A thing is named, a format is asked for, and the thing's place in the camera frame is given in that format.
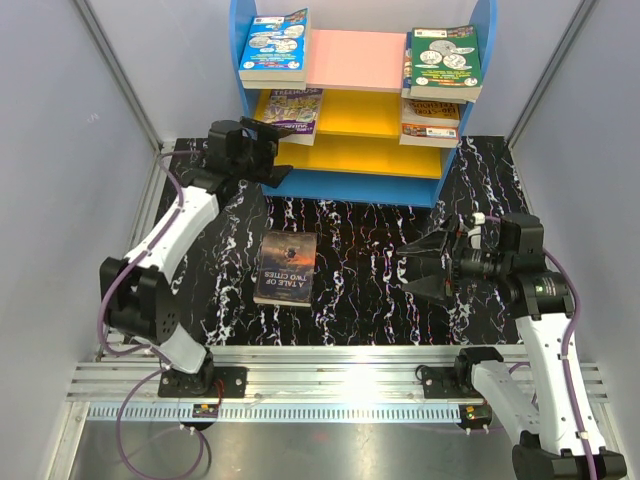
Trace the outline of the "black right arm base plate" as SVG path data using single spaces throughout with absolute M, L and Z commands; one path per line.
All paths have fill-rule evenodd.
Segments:
M 422 364 L 416 367 L 414 375 L 422 387 L 425 399 L 482 399 L 482 395 L 478 391 L 459 381 L 453 367 L 434 367 Z

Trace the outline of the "light blue 26-storey book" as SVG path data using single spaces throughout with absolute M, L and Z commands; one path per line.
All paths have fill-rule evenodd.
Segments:
M 308 8 L 284 16 L 256 16 L 239 62 L 243 80 L 305 81 L 310 36 Z

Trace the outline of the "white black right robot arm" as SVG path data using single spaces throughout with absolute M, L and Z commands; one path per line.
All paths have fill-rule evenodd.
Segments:
M 436 231 L 400 247 L 418 261 L 420 277 L 407 293 L 451 306 L 465 280 L 494 285 L 515 320 L 534 383 L 530 400 L 494 347 L 460 350 L 453 385 L 465 397 L 478 394 L 497 414 L 512 442 L 519 479 L 622 479 L 627 465 L 611 451 L 588 399 L 575 345 L 581 303 L 564 269 L 544 247 L 540 219 L 526 213 L 495 218 L 498 242 L 481 246 L 490 217 L 450 216 Z

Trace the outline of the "dark tale of two cities book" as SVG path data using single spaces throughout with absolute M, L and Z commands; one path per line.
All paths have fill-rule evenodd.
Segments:
M 269 230 L 262 239 L 256 304 L 311 307 L 317 235 Z

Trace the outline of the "blue 91-storey treehouse book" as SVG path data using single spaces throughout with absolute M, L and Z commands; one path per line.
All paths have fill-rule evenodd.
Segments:
M 412 32 L 406 34 L 401 97 L 409 98 L 412 80 Z

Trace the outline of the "yellow 130-storey treehouse book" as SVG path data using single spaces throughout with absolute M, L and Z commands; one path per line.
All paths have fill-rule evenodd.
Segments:
M 454 148 L 459 141 L 460 112 L 455 103 L 403 99 L 399 143 Z

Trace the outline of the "purple treehouse book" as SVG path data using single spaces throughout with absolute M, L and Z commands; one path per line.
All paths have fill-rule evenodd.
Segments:
M 278 128 L 292 130 L 285 142 L 312 146 L 316 137 L 318 117 L 322 107 L 324 91 L 266 90 L 261 94 L 255 118 Z

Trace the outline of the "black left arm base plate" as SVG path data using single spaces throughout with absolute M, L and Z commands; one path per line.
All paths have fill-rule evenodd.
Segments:
M 169 370 L 161 374 L 158 396 L 161 398 L 213 398 L 243 399 L 246 392 L 248 369 L 237 366 L 214 367 L 198 374 Z

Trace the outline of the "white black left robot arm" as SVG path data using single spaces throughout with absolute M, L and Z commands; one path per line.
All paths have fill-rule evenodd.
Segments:
M 204 397 L 224 390 L 214 372 L 212 353 L 182 326 L 171 281 L 176 268 L 200 233 L 247 183 L 278 187 L 291 166 L 275 158 L 290 128 L 242 117 L 211 124 L 202 164 L 184 181 L 167 177 L 176 197 L 150 233 L 123 258 L 106 258 L 99 269 L 101 304 L 97 333 L 103 349 L 117 357 L 148 350 L 160 363 L 168 395 Z M 107 332 L 138 340 L 113 349 Z

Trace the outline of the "lime green treehouse book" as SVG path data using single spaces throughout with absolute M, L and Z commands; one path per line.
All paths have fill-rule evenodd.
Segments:
M 242 86 L 251 90 L 305 90 L 307 88 L 305 81 L 243 80 Z

